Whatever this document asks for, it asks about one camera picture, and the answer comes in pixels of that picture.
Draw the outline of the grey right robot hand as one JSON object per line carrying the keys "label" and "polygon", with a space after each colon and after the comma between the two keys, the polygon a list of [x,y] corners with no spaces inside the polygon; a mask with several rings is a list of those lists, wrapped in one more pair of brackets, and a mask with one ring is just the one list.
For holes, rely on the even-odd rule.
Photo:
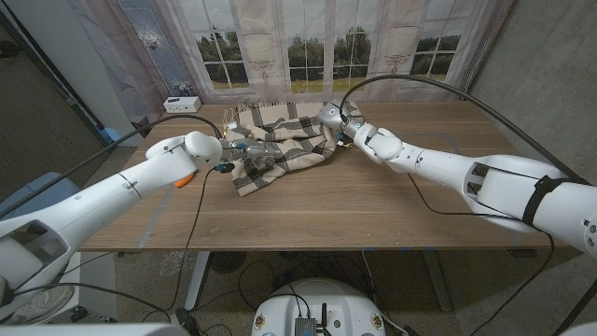
{"label": "grey right robot hand", "polygon": [[342,138],[353,139],[359,128],[366,124],[361,112],[349,103],[340,107],[339,103],[327,103],[319,113],[317,119]]}

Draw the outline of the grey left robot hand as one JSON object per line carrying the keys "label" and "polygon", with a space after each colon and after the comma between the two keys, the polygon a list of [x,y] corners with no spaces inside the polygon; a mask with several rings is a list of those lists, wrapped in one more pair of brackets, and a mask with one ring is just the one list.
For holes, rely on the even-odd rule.
{"label": "grey left robot hand", "polygon": [[241,138],[238,140],[221,140],[223,153],[220,163],[215,167],[219,173],[231,173],[234,169],[234,161],[243,159],[259,159],[281,156],[279,149],[267,147],[264,142],[254,139]]}

